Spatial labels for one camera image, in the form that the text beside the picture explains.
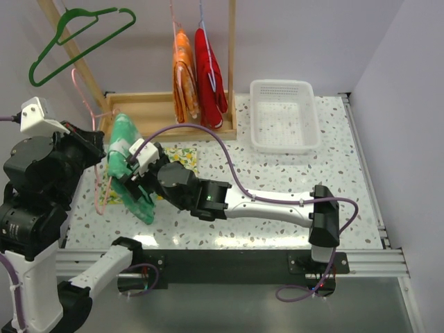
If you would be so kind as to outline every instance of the orange garment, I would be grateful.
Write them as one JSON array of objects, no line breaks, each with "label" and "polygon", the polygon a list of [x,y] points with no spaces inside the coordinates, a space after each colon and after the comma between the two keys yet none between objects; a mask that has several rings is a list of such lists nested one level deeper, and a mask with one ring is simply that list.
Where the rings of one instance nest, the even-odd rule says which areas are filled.
[{"label": "orange garment", "polygon": [[180,29],[173,45],[173,99],[176,120],[188,122],[188,113],[197,118],[200,113],[196,88],[196,70],[194,69],[193,51],[185,32]]}]

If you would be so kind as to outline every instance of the green hanger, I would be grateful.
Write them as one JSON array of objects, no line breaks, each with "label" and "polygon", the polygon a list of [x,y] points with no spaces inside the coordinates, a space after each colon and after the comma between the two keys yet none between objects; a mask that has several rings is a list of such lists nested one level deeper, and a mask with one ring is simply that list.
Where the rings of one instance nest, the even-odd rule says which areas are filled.
[{"label": "green hanger", "polygon": [[[120,28],[119,30],[117,30],[114,33],[112,33],[111,35],[109,35],[106,38],[102,39],[97,44],[95,44],[95,45],[91,46],[90,48],[88,48],[87,50],[83,51],[78,56],[72,58],[69,62],[67,62],[63,66],[57,68],[54,72],[49,74],[46,78],[42,79],[40,82],[35,82],[34,81],[34,71],[35,71],[35,69],[41,63],[43,58],[48,54],[48,52],[52,49],[52,47],[55,44],[62,46],[63,44],[65,44],[69,40],[72,40],[77,35],[80,35],[83,31],[87,30],[89,27],[95,25],[95,23],[97,23],[99,21],[99,16],[100,15],[108,14],[110,12],[116,12],[116,11],[127,12],[129,15],[131,15],[133,17],[133,20],[130,23],[128,23],[125,26],[123,26],[122,28]],[[66,38],[66,39],[64,39],[62,41],[59,41],[59,38],[62,36],[63,30],[65,29],[66,25],[72,19],[75,19],[76,17],[95,17],[96,19],[93,22],[91,22],[90,24],[88,24],[88,25],[84,26],[83,28],[81,28],[79,31],[76,31],[74,34],[72,34],[68,38]],[[97,49],[102,44],[105,44],[108,40],[116,37],[118,34],[120,34],[121,32],[125,31],[130,26],[132,26],[135,22],[136,22],[136,15],[134,14],[133,11],[131,11],[131,10],[127,9],[127,8],[118,9],[116,7],[113,7],[113,8],[103,9],[103,10],[97,10],[96,12],[89,12],[89,11],[87,11],[85,9],[82,9],[82,8],[67,9],[67,11],[65,12],[65,14],[62,15],[62,17],[60,18],[60,21],[57,24],[57,32],[55,33],[54,38],[49,42],[48,46],[43,50],[42,54],[39,55],[39,58],[37,59],[37,61],[34,62],[31,65],[31,68],[29,69],[29,82],[31,82],[31,84],[34,87],[40,87],[41,85],[43,85],[46,82],[48,82],[49,80],[51,80],[54,76],[59,74],[63,69],[67,68],[69,65],[74,64],[77,60],[83,58],[89,52]]]}]

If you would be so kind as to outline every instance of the hanging clothes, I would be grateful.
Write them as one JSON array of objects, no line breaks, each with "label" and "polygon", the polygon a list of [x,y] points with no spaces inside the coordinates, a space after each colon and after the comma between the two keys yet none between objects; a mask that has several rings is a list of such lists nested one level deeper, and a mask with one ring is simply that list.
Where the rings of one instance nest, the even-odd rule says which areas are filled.
[{"label": "hanging clothes", "polygon": [[193,119],[200,113],[196,87],[196,70],[193,51],[185,32],[180,29],[173,45],[173,99],[176,121],[187,123],[188,114]]},{"label": "hanging clothes", "polygon": [[220,128],[223,124],[222,114],[227,112],[228,104],[223,91],[221,70],[214,56],[210,43],[212,67],[216,79],[216,91],[213,92],[210,78],[212,73],[210,57],[208,56],[207,43],[203,29],[196,31],[194,38],[194,51],[196,54],[196,71],[198,81],[198,96],[202,110],[201,124],[209,128]]}]

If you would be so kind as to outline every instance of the clothing rack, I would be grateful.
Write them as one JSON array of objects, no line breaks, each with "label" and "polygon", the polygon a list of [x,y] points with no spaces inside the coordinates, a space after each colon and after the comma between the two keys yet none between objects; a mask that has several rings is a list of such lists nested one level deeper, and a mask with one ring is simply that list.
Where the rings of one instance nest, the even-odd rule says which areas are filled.
[{"label": "clothing rack", "polygon": [[[228,98],[228,112],[223,115],[223,125],[216,132],[218,136],[224,140],[235,140],[237,138],[237,121],[233,78],[234,44],[236,35],[236,0],[228,1],[228,90],[225,91],[225,95]],[[37,2],[55,30],[61,15],[54,4],[54,0],[37,0]],[[70,35],[71,33],[66,28],[62,37],[65,39]],[[71,59],[81,52],[74,39],[69,40],[63,45],[63,47]],[[85,59],[82,58],[76,61],[74,66],[82,76],[86,87],[94,97],[94,100],[99,105],[101,111],[106,113],[111,112],[113,109],[120,109],[121,112],[126,113],[135,122],[137,129],[144,137],[148,137],[156,130],[173,125],[176,122],[172,92],[107,94],[104,96]],[[115,114],[109,117],[103,117],[100,122],[100,130],[105,133],[106,140],[111,136],[114,118]],[[213,140],[213,137],[196,129],[178,128],[159,135],[157,140],[160,142],[183,142]]]}]

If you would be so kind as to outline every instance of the table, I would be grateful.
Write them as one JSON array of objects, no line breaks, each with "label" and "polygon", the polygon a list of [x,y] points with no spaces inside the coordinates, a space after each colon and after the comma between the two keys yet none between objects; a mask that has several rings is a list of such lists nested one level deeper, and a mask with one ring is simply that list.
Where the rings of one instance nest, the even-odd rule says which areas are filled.
[{"label": "table", "polygon": [[[306,155],[267,155],[250,143],[249,95],[236,95],[237,141],[226,142],[240,181],[246,188],[301,192],[326,185],[335,196],[356,200],[359,215],[341,235],[341,249],[381,249],[377,217],[341,97],[316,97],[321,147]],[[197,148],[202,178],[234,183],[216,142],[165,143],[165,147]],[[155,220],[146,225],[123,205],[108,205],[99,216],[94,209],[94,172],[86,170],[71,205],[66,248],[108,248],[119,236],[134,238],[144,248],[310,248],[308,229],[281,221],[233,219],[205,222],[180,212],[165,200],[157,202]],[[341,204],[341,225],[352,214]]]}]

